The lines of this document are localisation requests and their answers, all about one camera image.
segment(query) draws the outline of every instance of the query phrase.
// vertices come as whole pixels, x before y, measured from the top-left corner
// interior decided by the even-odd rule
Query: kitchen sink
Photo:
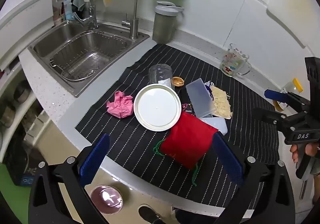
[[[29,46],[37,61],[75,97],[116,60],[149,37],[139,33],[131,40],[126,29],[98,25],[98,29],[89,30],[77,22],[65,21]]]

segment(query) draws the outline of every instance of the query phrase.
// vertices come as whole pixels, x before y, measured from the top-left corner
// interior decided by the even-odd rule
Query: white speckled countertop
[[[151,33],[148,31],[140,31],[151,35]],[[135,61],[139,60],[142,55],[151,49],[155,44],[156,43],[149,38],[141,43],[138,47],[135,47],[129,51],[112,66],[110,66],[105,72],[103,72],[103,74],[101,74],[94,82],[92,82],[91,85],[78,98],[72,96],[53,77],[51,77],[50,74],[29,52],[28,48],[20,53],[19,58],[23,71],[40,104],[43,106],[53,122],[58,126],[60,131],[62,131],[63,134],[68,138],[68,140],[71,141],[73,145],[77,147],[77,149],[82,150],[84,147],[91,144],[75,129],[75,126],[85,115],[90,106],[94,104],[120,77],[122,72],[128,66],[131,66]],[[173,41],[168,45],[204,60],[215,67],[219,67],[220,61],[218,59],[201,52],[198,49],[176,41]],[[259,75],[255,75],[255,78],[252,79],[250,78],[249,74],[248,78],[238,77],[237,80],[261,96],[263,96],[265,89],[274,88],[274,86],[272,86],[268,80]],[[279,133],[279,137],[280,139],[284,139],[281,133]],[[289,175],[295,176],[295,167],[291,160],[289,148],[289,146],[285,145],[280,146],[279,154],[280,158],[286,163]],[[113,177],[119,179],[127,186],[138,190],[143,194],[156,197],[177,208],[210,216],[219,216],[224,210],[224,208],[195,203],[188,199],[184,199],[166,192],[130,173],[111,160],[109,157],[105,157],[101,168],[103,168]],[[295,178],[295,182],[297,187],[301,186],[299,179]],[[249,218],[252,215],[252,212],[253,210],[247,210],[244,217]]]
[[[27,48],[19,54],[19,59],[37,99],[57,125],[76,98],[50,76]]]

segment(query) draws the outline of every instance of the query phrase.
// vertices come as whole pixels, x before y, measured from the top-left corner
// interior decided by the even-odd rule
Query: human hand
[[[306,155],[315,156],[318,151],[319,143],[310,143],[307,144],[305,153]],[[292,145],[290,148],[290,152],[292,153],[292,160],[294,163],[298,162],[298,146]]]

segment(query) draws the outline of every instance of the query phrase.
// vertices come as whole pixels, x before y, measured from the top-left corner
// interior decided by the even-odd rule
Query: shoe
[[[155,220],[160,219],[160,216],[156,214],[153,208],[147,204],[141,204],[138,208],[140,217],[149,223],[153,223]]]

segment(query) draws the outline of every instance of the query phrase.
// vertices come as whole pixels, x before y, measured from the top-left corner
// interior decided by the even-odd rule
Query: pink bowl
[[[115,214],[122,209],[123,200],[120,192],[111,186],[95,187],[90,196],[93,204],[103,214]]]

